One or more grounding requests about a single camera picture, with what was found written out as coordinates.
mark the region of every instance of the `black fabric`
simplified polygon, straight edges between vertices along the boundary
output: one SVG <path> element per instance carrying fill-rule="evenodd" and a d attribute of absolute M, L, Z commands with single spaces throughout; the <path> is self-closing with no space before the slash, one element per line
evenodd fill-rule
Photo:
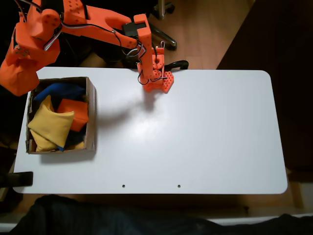
<path fill-rule="evenodd" d="M 311 235 L 313 217 L 282 215 L 254 225 L 221 226 L 200 218 L 120 210 L 55 195 L 36 200 L 12 235 Z"/>

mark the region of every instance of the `wire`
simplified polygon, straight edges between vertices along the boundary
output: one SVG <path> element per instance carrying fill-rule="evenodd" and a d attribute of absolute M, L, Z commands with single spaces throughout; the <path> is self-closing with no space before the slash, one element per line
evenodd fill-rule
<path fill-rule="evenodd" d="M 32 6 L 36 7 L 40 12 L 43 11 L 40 6 L 38 6 L 37 4 L 33 3 L 32 1 L 28 1 L 28 0 L 20 0 L 20 1 L 26 2 L 29 5 L 32 5 Z"/>
<path fill-rule="evenodd" d="M 155 44 L 153 42 L 152 42 L 152 47 L 153 47 L 153 50 L 155 50 L 156 63 L 158 63 L 158 61 L 157 61 L 157 49 L 156 49 L 156 46 L 155 46 Z"/>
<path fill-rule="evenodd" d="M 123 52 L 126 56 L 135 57 L 135 56 L 137 56 L 137 55 L 139 55 L 139 54 L 141 53 L 141 49 L 144 50 L 144 52 L 142 53 L 142 55 L 140 55 L 140 57 L 139 57 L 139 62 L 140 62 L 141 64 L 142 64 L 141 58 L 142 58 L 142 57 L 146 54 L 146 52 L 147 52 L 145 46 L 144 46 L 139 40 L 137 40 L 137 45 L 136 45 L 136 47 L 133 48 L 133 49 L 131 49 L 131 51 L 134 50 L 134 49 L 137 49 L 137 46 L 140 45 L 140 50 L 139 50 L 139 52 L 138 52 L 136 55 L 133 55 L 133 56 L 130 56 L 130 55 L 126 54 L 126 53 L 123 51 L 123 49 L 122 49 L 122 42 L 121 42 L 121 40 L 119 39 L 119 37 L 117 36 L 116 31 L 115 31 L 115 30 L 108 30 L 108 29 L 103 28 L 103 27 L 101 27 L 101 26 L 98 26 L 98 25 L 96 25 L 96 24 L 91 24 L 91 23 L 90 23 L 90 24 L 89 24 L 89 23 L 85 23 L 85 24 L 67 24 L 67 23 L 64 23 L 64 22 L 61 20 L 61 25 L 64 26 L 65 28 L 85 28 L 85 27 L 88 27 L 88 26 L 95 26 L 95 27 L 97 27 L 97 28 L 103 29 L 104 31 L 113 33 L 113 34 L 115 35 L 116 39 L 119 41 L 119 45 L 120 45 L 120 47 L 121 47 L 122 52 Z M 153 45 L 153 48 L 154 48 L 154 50 L 155 50 L 156 59 L 157 59 L 157 49 L 156 49 L 156 47 L 154 46 L 153 43 L 152 43 L 152 45 Z M 140 76 L 141 76 L 142 74 L 143 74 L 143 70 L 141 70 L 141 72 L 140 72 L 140 74 L 139 74 L 139 76 L 138 76 L 138 82 L 139 82 L 141 85 L 146 85 L 146 84 L 148 84 L 148 82 L 150 81 L 150 79 L 148 79 L 148 81 L 147 81 L 146 83 L 141 83 L 140 80 L 139 80 L 139 78 L 140 78 Z"/>
<path fill-rule="evenodd" d="M 62 27 L 59 28 L 59 31 L 56 34 L 54 34 L 52 36 L 52 38 L 44 45 L 44 50 L 45 51 L 49 50 L 49 48 L 54 43 L 54 41 L 59 37 L 59 35 L 61 34 L 61 29 L 62 29 Z"/>
<path fill-rule="evenodd" d="M 23 15 L 24 21 L 27 22 L 26 15 L 25 15 L 25 13 L 23 11 L 23 8 L 21 7 L 20 3 L 18 2 L 18 0 L 14 0 L 14 2 L 16 2 L 16 4 L 18 5 L 19 9 L 21 10 L 21 13 Z"/>
<path fill-rule="evenodd" d="M 159 77 L 159 78 L 156 78 L 155 80 L 151 80 L 150 79 L 150 81 L 152 81 L 152 82 L 156 82 L 156 81 L 158 81 L 158 80 L 160 80 L 160 79 L 163 79 L 163 80 L 165 80 L 165 79 L 167 79 L 168 77 Z"/>
<path fill-rule="evenodd" d="M 138 82 L 141 84 L 141 85 L 146 85 L 146 84 L 148 84 L 148 82 L 150 81 L 149 79 L 148 79 L 148 81 L 146 82 L 146 83 L 141 83 L 141 81 L 140 81 L 140 76 L 143 74 L 143 69 L 141 70 L 141 72 L 140 72 L 140 74 L 138 75 Z"/>

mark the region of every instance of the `yellow bean bag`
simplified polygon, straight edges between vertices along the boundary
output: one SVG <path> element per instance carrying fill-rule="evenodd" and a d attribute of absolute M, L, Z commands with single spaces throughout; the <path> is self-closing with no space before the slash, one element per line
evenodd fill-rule
<path fill-rule="evenodd" d="M 41 135 L 38 135 L 33 130 L 30 130 L 30 133 L 34 137 L 34 140 L 35 140 L 35 142 L 37 144 L 36 152 L 50 151 L 50 150 L 58 148 L 54 143 L 52 143 L 49 140 L 45 139 Z"/>
<path fill-rule="evenodd" d="M 51 96 L 48 95 L 41 103 L 32 121 L 28 124 L 28 128 L 41 137 L 64 148 L 74 116 L 74 111 L 62 114 L 55 113 L 51 103 Z"/>

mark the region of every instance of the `orange bean bag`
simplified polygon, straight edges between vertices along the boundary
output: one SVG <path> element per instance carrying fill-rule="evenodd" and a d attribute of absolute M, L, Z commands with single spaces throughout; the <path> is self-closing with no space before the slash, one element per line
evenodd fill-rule
<path fill-rule="evenodd" d="M 62 99 L 57 113 L 68 113 L 74 111 L 75 116 L 70 129 L 80 132 L 84 125 L 89 121 L 88 104 L 81 101 Z"/>

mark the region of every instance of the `wooden floor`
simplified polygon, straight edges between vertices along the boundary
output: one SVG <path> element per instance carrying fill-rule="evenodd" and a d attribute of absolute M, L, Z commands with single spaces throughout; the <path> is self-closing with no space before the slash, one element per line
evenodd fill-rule
<path fill-rule="evenodd" d="M 163 21 L 149 21 L 177 40 L 177 51 L 166 51 L 166 63 L 189 61 L 189 69 L 216 69 L 248 14 L 252 0 L 172 0 L 176 9 Z M 82 66 L 102 67 L 92 54 Z M 26 212 L 41 195 L 25 194 L 16 209 Z M 281 195 L 66 195 L 79 201 L 140 208 L 226 208 L 293 206 L 292 191 Z"/>

